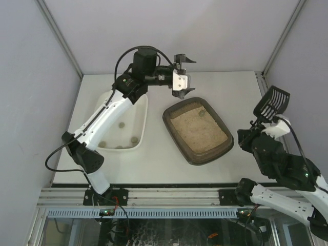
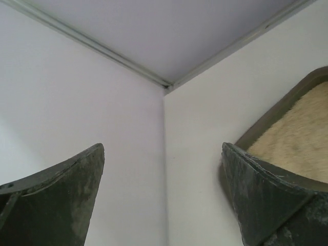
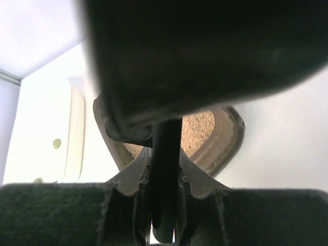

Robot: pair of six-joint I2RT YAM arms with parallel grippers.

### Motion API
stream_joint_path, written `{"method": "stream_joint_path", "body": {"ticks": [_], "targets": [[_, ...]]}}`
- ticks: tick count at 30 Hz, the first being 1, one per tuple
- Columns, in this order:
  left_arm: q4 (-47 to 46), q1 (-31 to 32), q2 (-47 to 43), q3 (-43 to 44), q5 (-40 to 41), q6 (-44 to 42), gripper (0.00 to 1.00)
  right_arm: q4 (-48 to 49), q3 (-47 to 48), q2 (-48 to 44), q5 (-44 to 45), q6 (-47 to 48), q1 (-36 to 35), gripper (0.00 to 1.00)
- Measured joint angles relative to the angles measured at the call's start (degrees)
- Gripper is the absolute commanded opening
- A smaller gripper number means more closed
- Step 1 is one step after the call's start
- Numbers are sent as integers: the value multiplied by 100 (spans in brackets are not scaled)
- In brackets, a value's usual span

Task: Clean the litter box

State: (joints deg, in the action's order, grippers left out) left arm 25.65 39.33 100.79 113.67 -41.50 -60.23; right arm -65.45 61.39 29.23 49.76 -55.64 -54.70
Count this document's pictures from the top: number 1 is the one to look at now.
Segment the black slotted litter scoop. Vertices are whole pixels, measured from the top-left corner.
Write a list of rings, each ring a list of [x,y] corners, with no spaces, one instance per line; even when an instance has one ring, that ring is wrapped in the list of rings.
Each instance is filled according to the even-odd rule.
[[[276,86],[271,86],[253,110],[257,118],[255,123],[272,123],[277,114],[287,109],[290,93]]]

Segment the dark brown litter box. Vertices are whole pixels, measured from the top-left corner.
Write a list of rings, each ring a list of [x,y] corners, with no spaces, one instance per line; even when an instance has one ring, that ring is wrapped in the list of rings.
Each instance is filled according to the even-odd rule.
[[[205,111],[204,117],[199,112]],[[232,150],[234,138],[220,116],[203,98],[192,97],[167,108],[163,123],[186,161],[210,163]]]

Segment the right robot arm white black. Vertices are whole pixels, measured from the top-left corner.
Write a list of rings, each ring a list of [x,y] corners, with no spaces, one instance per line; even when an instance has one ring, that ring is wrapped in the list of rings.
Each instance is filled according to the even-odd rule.
[[[240,204],[268,206],[288,215],[310,228],[317,237],[327,239],[327,182],[304,154],[298,156],[286,152],[277,138],[294,130],[286,118],[279,116],[276,119],[270,127],[258,125],[239,129],[238,144],[253,155],[262,175],[297,192],[307,201],[277,194],[249,178],[242,178],[238,183],[236,198]]]

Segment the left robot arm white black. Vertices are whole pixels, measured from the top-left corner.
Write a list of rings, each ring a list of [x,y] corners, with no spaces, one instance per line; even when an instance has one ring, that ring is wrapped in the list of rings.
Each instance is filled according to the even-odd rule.
[[[112,93],[92,116],[73,133],[62,135],[64,147],[73,161],[79,165],[92,189],[102,195],[110,188],[102,165],[105,158],[97,152],[98,144],[114,122],[130,109],[148,91],[149,86],[167,86],[174,97],[183,99],[193,90],[190,76],[182,67],[194,63],[185,54],[176,54],[170,59],[152,46],[137,46],[124,52],[118,61],[133,52],[133,61],[119,75],[114,69]]]

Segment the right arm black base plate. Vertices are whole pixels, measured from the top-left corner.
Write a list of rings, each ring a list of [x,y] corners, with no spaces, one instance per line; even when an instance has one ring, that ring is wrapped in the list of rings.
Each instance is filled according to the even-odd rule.
[[[246,204],[243,194],[233,189],[220,189],[218,198],[221,206],[244,206]]]

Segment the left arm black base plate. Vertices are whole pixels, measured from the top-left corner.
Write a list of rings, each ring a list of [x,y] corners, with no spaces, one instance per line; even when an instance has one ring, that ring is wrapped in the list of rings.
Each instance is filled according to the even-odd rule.
[[[100,206],[126,206],[128,203],[129,191],[126,189],[110,189],[99,195],[93,189],[85,191],[83,205],[100,205]]]

